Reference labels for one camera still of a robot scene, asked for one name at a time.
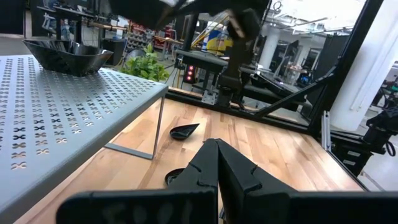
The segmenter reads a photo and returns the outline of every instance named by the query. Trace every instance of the gray metal shelf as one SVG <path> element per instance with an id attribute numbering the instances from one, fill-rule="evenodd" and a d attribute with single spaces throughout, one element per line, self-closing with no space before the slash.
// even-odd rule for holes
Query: gray metal shelf
<path id="1" fill-rule="evenodd" d="M 104 68 L 87 77 L 43 70 L 32 55 L 0 57 L 0 72 L 0 223 L 23 215 L 167 92 Z"/>

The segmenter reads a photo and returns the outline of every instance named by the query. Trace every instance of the potted plant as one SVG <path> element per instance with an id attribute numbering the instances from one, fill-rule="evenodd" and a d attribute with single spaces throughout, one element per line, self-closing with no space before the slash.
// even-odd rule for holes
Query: potted plant
<path id="1" fill-rule="evenodd" d="M 156 53 L 152 53 L 152 45 L 148 44 L 144 51 L 146 53 L 144 56 L 130 58 L 121 72 L 155 82 L 166 80 L 170 74 L 163 65 L 157 63 Z"/>

